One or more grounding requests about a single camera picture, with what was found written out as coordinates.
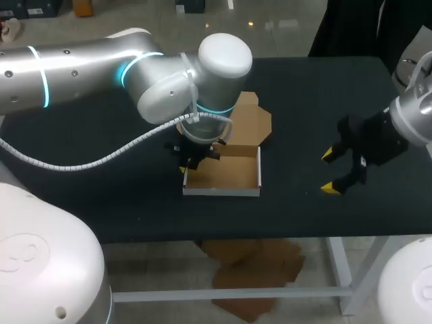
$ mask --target metal table frame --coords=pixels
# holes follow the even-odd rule
[[[237,298],[340,297],[342,315],[355,315],[376,286],[392,255],[400,248],[399,237],[376,237],[354,278],[346,258],[342,238],[327,238],[331,265],[337,286],[286,287],[257,289],[172,290],[161,292],[114,292],[114,302],[150,302],[168,300],[208,300]]]

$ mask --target white cable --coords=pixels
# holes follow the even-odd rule
[[[190,61],[188,57],[186,56],[185,52],[180,53],[180,56],[183,59],[183,63],[186,67],[186,75],[189,80],[189,90],[190,90],[190,98],[191,98],[191,104],[192,104],[192,112],[194,113],[193,119],[188,119],[189,124],[193,124],[194,122],[199,122],[198,117],[198,107],[196,106],[196,102],[198,101],[198,87],[194,83],[194,78],[192,76],[192,64],[190,64]]]
[[[229,130],[228,130],[227,136],[224,138],[224,141],[227,141],[230,139],[232,129],[233,129],[233,122],[231,119],[223,117],[223,116],[215,115],[212,113],[203,113],[203,112],[199,112],[198,116],[203,117],[203,118],[217,119],[217,120],[220,120],[221,122],[227,122],[229,124]],[[7,152],[11,153],[14,157],[20,159],[21,161],[24,161],[24,162],[27,162],[31,165],[34,165],[35,167],[41,167],[43,169],[48,169],[48,170],[52,170],[52,171],[62,171],[62,172],[82,171],[82,170],[91,169],[93,167],[98,167],[102,164],[105,164],[106,162],[108,162],[108,161],[120,156],[121,154],[125,153],[127,150],[131,149],[135,145],[141,143],[143,140],[146,140],[147,138],[161,132],[162,130],[166,130],[167,128],[170,128],[170,127],[180,123],[181,121],[183,121],[185,119],[190,119],[191,117],[193,117],[193,114],[191,114],[191,113],[177,117],[177,118],[175,118],[175,119],[173,119],[173,120],[171,120],[171,121],[169,121],[163,125],[160,125],[156,128],[153,128],[151,131],[135,138],[134,140],[130,141],[129,143],[122,146],[121,148],[119,148],[115,152],[112,152],[111,154],[107,155],[106,157],[103,157],[102,159],[99,159],[99,160],[96,160],[94,162],[87,163],[87,164],[81,164],[81,165],[60,166],[60,165],[53,165],[53,164],[49,164],[49,163],[45,163],[45,162],[33,159],[32,157],[28,157],[27,155],[22,154],[20,151],[16,150],[14,147],[9,145],[2,138],[0,138],[0,146],[2,148],[4,148]]]
[[[421,68],[424,66],[424,64],[427,62],[427,60],[430,58],[432,58],[432,52],[424,54],[423,57],[420,59],[420,61],[418,61],[417,65],[414,68],[414,71],[412,73],[410,83],[406,87],[405,91],[407,91],[409,88],[412,88],[416,84],[417,78],[419,77],[419,74],[421,71]]]

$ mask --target black curtain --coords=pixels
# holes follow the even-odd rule
[[[329,0],[309,56],[378,56],[390,73],[422,25],[432,0]]]

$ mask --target black table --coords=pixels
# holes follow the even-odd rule
[[[374,58],[257,59],[245,90],[273,115],[263,146],[260,198],[183,197],[182,174],[163,148],[168,130],[114,161],[56,173],[0,152],[0,160],[43,200],[86,222],[102,243],[209,238],[388,236],[432,233],[432,162],[411,148],[371,167],[366,186],[346,196],[320,187],[347,172],[351,158],[320,160],[347,113],[370,116],[398,93]],[[153,126],[122,92],[7,116],[1,136],[48,163],[87,163]]]

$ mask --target cardboard box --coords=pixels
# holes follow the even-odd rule
[[[92,0],[72,0],[75,16],[91,17],[93,16]]]
[[[257,252],[259,240],[205,240],[201,249],[222,266],[233,265]]]
[[[0,0],[0,18],[2,20],[28,18],[24,0]]]
[[[301,247],[285,239],[203,241],[202,249],[220,260],[222,268],[213,278],[217,289],[276,288],[294,282],[304,257]],[[271,311],[275,298],[222,299],[212,303],[252,323]]]
[[[261,193],[260,144],[271,133],[271,114],[258,106],[253,92],[242,92],[231,119],[232,138],[227,145],[215,144],[220,161],[203,160],[198,170],[186,169],[186,196],[254,196]]]
[[[241,267],[224,267],[213,278],[213,288],[280,288],[285,286],[282,272],[245,272]],[[268,313],[276,303],[276,298],[216,299],[212,303],[238,318],[252,323],[264,313]]]

